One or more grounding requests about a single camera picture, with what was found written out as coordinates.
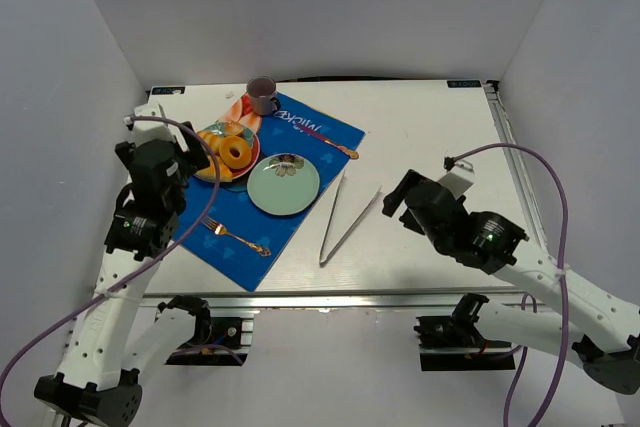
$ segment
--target light green plate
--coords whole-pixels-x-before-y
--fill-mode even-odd
[[[320,175],[304,157],[276,154],[258,163],[249,176],[251,201],[271,215],[293,215],[306,209],[318,196]]]

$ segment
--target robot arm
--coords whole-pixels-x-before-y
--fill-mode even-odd
[[[163,116],[159,105],[140,107],[136,114]],[[41,377],[34,392],[67,417],[105,427],[128,426],[140,405],[142,384],[175,349],[185,343],[201,345],[211,334],[207,303],[179,296],[127,346],[138,307],[159,264],[120,290],[109,289],[166,249],[186,207],[187,179],[209,165],[197,140],[185,137],[183,150],[164,124],[136,122],[131,130],[133,142],[116,146],[130,183],[116,202],[95,289],[95,295],[107,299],[87,312],[78,340],[56,374]]]
[[[566,275],[571,321],[568,360],[611,390],[637,392],[640,308],[571,270],[559,271],[555,259],[501,215],[468,213],[463,194],[473,185],[473,167],[464,161],[447,167],[448,172],[437,182],[415,171],[407,172],[384,199],[383,213],[392,216],[404,200],[407,210],[400,221],[426,235],[440,254],[522,288],[555,312],[562,304],[558,275]],[[476,294],[463,297],[450,325],[475,346],[482,346],[485,340],[508,340],[554,355],[560,348],[557,313],[526,313]]]

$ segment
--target white wall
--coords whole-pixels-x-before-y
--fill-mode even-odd
[[[603,288],[640,303],[640,0],[545,0],[502,83],[520,143],[559,170],[569,201],[567,258]],[[550,243],[558,194],[532,164]],[[619,399],[640,425],[640,395]]]
[[[92,0],[0,0],[0,364],[90,298],[124,170],[113,153],[142,89]],[[39,425],[33,388],[61,334],[18,364],[2,405]]]
[[[145,86],[498,78],[542,0],[95,0]]]

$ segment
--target mug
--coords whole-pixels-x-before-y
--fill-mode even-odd
[[[247,84],[251,108],[258,115],[272,115],[280,110],[276,82],[270,77],[256,77]]]

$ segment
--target gold fork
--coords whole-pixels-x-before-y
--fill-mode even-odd
[[[205,225],[205,227],[207,229],[212,231],[214,234],[216,234],[216,235],[229,235],[229,236],[233,237],[234,239],[239,240],[243,244],[248,245],[249,247],[251,247],[253,250],[258,252],[263,257],[269,257],[271,255],[271,251],[269,250],[268,247],[263,247],[262,245],[254,244],[253,242],[249,242],[248,240],[244,240],[242,237],[238,237],[237,235],[232,234],[231,232],[229,232],[227,230],[227,228],[224,225],[222,225],[217,220],[213,220],[208,215],[204,218],[202,223]]]

